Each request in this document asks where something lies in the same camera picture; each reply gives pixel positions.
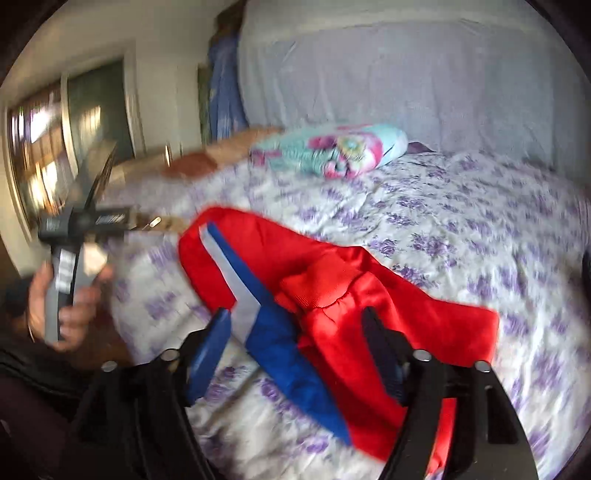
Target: colorful pillowcase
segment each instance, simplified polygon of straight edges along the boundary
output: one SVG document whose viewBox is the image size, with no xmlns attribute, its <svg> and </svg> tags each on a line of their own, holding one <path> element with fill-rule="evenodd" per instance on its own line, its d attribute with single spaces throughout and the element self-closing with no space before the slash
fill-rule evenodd
<svg viewBox="0 0 591 480">
<path fill-rule="evenodd" d="M 354 178 L 404 155 L 407 146 L 406 134 L 391 125 L 330 124 L 273 135 L 251 147 L 251 160 L 277 170 Z"/>
</svg>

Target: white stripe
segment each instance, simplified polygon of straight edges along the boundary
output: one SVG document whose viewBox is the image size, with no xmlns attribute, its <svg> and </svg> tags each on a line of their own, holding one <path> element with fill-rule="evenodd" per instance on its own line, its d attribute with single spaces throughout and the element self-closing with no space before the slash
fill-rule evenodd
<svg viewBox="0 0 591 480">
<path fill-rule="evenodd" d="M 199 228 L 199 236 L 205 250 L 220 269 L 223 279 L 236 298 L 232 309 L 232 333 L 244 345 L 256 322 L 261 304 L 234 271 L 222 249 L 207 230 L 207 225 Z"/>
<path fill-rule="evenodd" d="M 75 266 L 76 254 L 69 252 L 68 250 L 61 250 L 55 280 L 56 290 L 58 292 L 70 293 Z"/>
</svg>

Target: blue stripe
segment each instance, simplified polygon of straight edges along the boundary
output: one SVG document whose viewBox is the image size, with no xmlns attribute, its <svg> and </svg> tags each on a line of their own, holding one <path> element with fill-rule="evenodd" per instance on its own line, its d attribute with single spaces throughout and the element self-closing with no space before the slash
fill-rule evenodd
<svg viewBox="0 0 591 480">
<path fill-rule="evenodd" d="M 273 295 L 238 257 L 214 224 L 209 223 L 207 231 L 261 304 L 259 315 L 246 339 L 248 352 L 289 400 L 350 445 L 349 429 L 332 394 L 297 347 L 298 332 L 291 313 L 274 301 Z"/>
</svg>

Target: white bedsheet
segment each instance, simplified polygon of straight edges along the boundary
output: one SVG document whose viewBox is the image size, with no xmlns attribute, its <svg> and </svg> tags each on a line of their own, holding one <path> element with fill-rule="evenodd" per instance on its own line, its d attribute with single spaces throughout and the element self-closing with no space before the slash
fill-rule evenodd
<svg viewBox="0 0 591 480">
<path fill-rule="evenodd" d="M 238 63 L 251 125 L 388 123 L 591 187 L 591 83 L 525 0 L 250 0 Z"/>
<path fill-rule="evenodd" d="M 207 205 L 254 210 L 295 231 L 363 245 L 432 296 L 501 315 L 493 365 L 553 478 L 591 426 L 591 327 L 580 281 L 589 202 L 568 182 L 483 154 L 408 155 L 353 181 L 247 163 L 184 183 L 107 192 L 193 218 Z M 137 362 L 179 346 L 209 314 L 177 261 L 176 237 L 112 245 L 113 316 Z M 382 464 L 302 415 L 237 342 L 188 410 L 206 455 L 230 479 L 374 479 Z"/>
</svg>

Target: hand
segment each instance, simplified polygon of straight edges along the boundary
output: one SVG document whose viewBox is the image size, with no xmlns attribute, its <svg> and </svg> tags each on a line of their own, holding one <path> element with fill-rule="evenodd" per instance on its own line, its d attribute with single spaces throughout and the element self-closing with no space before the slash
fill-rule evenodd
<svg viewBox="0 0 591 480">
<path fill-rule="evenodd" d="M 51 264 L 45 263 L 35 273 L 29 289 L 28 324 L 36 339 L 43 339 L 45 332 L 45 295 L 53 279 Z M 88 326 L 96 316 L 100 303 L 100 284 L 113 279 L 113 268 L 107 265 L 97 275 L 90 287 L 81 288 L 74 296 L 74 305 L 59 311 L 60 332 L 63 340 L 50 347 L 58 352 L 77 349 L 88 332 Z"/>
</svg>

